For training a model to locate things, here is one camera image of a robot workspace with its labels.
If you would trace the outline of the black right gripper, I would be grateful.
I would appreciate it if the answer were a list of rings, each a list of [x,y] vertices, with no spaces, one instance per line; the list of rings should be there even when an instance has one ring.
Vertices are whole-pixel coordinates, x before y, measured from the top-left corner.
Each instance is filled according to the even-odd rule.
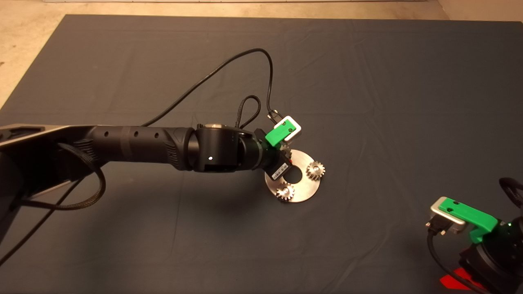
[[[522,285],[522,230],[519,227],[497,227],[460,253],[460,268],[453,272],[476,286],[480,283],[494,294],[514,294]],[[440,283],[447,289],[472,290],[451,275]]]

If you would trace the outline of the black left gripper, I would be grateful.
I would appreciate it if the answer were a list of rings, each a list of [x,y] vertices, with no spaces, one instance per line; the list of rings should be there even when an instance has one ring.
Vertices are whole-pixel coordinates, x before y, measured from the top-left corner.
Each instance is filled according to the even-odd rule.
[[[265,172],[265,175],[268,176],[269,180],[275,182],[282,178],[293,165],[291,156],[291,149],[283,148],[276,150],[269,154],[267,162],[263,164],[261,169]]]

